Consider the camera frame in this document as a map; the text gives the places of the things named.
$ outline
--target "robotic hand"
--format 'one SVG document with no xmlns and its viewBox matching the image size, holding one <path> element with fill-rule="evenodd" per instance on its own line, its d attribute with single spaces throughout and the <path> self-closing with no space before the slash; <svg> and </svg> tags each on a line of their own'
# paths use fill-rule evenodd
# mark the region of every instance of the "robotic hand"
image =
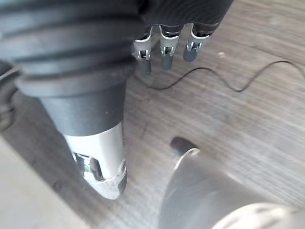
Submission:
<svg viewBox="0 0 305 229">
<path fill-rule="evenodd" d="M 38 98 L 75 162 L 102 196 L 124 191 L 122 121 L 126 80 L 151 72 L 151 27 L 161 31 L 162 67 L 170 69 L 179 34 L 192 23 L 190 62 L 233 0 L 2 0 L 0 59 L 20 67 L 19 90 Z"/>
</svg>

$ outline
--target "wooden floor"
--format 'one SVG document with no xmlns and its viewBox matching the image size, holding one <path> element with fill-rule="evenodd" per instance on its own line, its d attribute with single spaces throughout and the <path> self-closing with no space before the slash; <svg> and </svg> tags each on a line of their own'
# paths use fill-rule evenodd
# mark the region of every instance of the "wooden floor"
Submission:
<svg viewBox="0 0 305 229">
<path fill-rule="evenodd" d="M 195 62 L 182 59 L 184 31 L 173 70 L 160 69 L 157 50 L 148 81 L 165 85 L 207 66 L 242 87 L 272 61 L 290 60 L 305 69 L 304 12 L 303 0 L 235 0 Z M 205 71 L 162 92 L 130 79 L 124 122 L 129 182 L 117 201 L 101 198 L 86 185 L 38 104 L 20 95 L 16 102 L 18 120 L 5 138 L 94 229 L 156 228 L 177 161 L 169 142 L 177 135 L 192 140 L 263 195 L 305 208 L 305 81 L 287 64 L 267 70 L 242 94 Z"/>
</svg>

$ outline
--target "thin wire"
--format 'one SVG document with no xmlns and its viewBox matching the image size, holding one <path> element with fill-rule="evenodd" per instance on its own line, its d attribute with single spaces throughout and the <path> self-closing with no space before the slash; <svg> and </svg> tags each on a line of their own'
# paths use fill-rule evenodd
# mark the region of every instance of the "thin wire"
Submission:
<svg viewBox="0 0 305 229">
<path fill-rule="evenodd" d="M 272 63 L 267 64 L 266 66 L 264 66 L 263 68 L 261 68 L 259 71 L 257 71 L 252 77 L 251 79 L 241 88 L 241 89 L 236 89 L 233 86 L 231 86 L 227 80 L 220 75 L 218 72 L 216 72 L 215 70 L 211 69 L 211 68 L 207 68 L 207 67 L 199 67 L 199 68 L 194 68 L 190 71 L 188 71 L 187 73 L 185 73 L 182 77 L 180 77 L 177 81 L 173 82 L 172 84 L 165 86 L 165 87 L 155 87 L 153 85 L 149 85 L 147 83 L 145 83 L 142 79 L 140 79 L 139 77 L 137 77 L 136 75 L 134 75 L 135 79 L 140 82 L 141 84 L 143 84 L 145 87 L 150 88 L 150 89 L 154 89 L 157 91 L 163 91 L 163 90 L 167 90 L 170 89 L 171 87 L 174 87 L 177 83 L 179 83 L 181 80 L 183 80 L 186 76 L 188 76 L 189 74 L 191 74 L 192 72 L 195 72 L 197 70 L 203 69 L 203 70 L 207 70 L 208 72 L 211 72 L 213 74 L 213 76 L 217 77 L 226 87 L 228 87 L 230 90 L 234 91 L 234 92 L 243 92 L 245 90 L 247 90 L 251 84 L 260 76 L 262 75 L 262 73 L 264 71 L 266 71 L 268 68 L 270 68 L 272 65 L 277 64 L 277 63 L 287 63 L 289 65 L 291 65 L 292 67 L 294 67 L 295 69 L 297 69 L 299 71 L 299 73 L 301 74 L 302 77 L 304 77 L 305 79 L 305 73 L 303 71 L 302 68 L 300 68 L 298 65 L 296 65 L 294 62 L 291 61 L 275 61 Z"/>
</svg>

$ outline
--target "silver metal component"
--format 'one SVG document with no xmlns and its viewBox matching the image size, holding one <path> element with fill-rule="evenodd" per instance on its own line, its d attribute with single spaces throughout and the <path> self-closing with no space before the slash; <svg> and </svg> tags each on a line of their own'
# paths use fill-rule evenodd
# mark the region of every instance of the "silver metal component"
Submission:
<svg viewBox="0 0 305 229">
<path fill-rule="evenodd" d="M 187 152 L 167 188 L 159 229 L 277 229 L 277 222 L 295 214 L 246 188 L 197 149 Z"/>
<path fill-rule="evenodd" d="M 127 182 L 122 123 L 96 135 L 64 137 L 88 183 L 105 198 L 117 199 Z"/>
<path fill-rule="evenodd" d="M 139 60 L 149 60 L 151 57 L 151 50 L 152 50 L 152 46 L 151 46 L 151 36 L 152 36 L 152 27 L 151 30 L 149 32 L 149 36 L 145 39 L 142 40 L 135 40 L 133 42 L 134 45 L 134 49 L 135 52 L 137 53 L 137 58 Z"/>
<path fill-rule="evenodd" d="M 192 23 L 192 27 L 191 27 L 191 33 L 189 38 L 187 39 L 187 43 L 186 43 L 186 49 L 187 51 L 191 51 L 192 49 L 195 49 L 196 52 L 198 52 L 201 47 L 206 43 L 207 39 L 210 37 L 205 36 L 205 37 L 197 37 L 194 35 L 193 33 L 193 27 L 194 24 Z"/>
<path fill-rule="evenodd" d="M 160 33 L 161 33 L 161 39 L 160 39 L 161 53 L 163 56 L 166 56 L 167 54 L 169 54 L 170 56 L 173 56 L 173 54 L 176 50 L 176 46 L 179 41 L 179 36 L 177 35 L 177 36 L 173 36 L 173 37 L 166 37 L 162 33 L 161 26 L 159 26 L 159 28 L 160 28 Z"/>
</svg>

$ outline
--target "blurry object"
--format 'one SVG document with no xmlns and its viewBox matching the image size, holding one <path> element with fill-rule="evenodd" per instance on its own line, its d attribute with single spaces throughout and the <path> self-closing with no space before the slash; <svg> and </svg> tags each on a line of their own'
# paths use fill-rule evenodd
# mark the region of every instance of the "blurry object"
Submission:
<svg viewBox="0 0 305 229">
<path fill-rule="evenodd" d="M 159 229 L 301 229 L 304 225 L 305 213 L 246 188 L 190 141 L 176 137 L 171 146 L 181 160 L 163 199 Z"/>
<path fill-rule="evenodd" d="M 12 97 L 17 91 L 15 80 L 18 76 L 17 68 L 0 62 L 0 132 L 9 128 L 14 121 Z"/>
</svg>

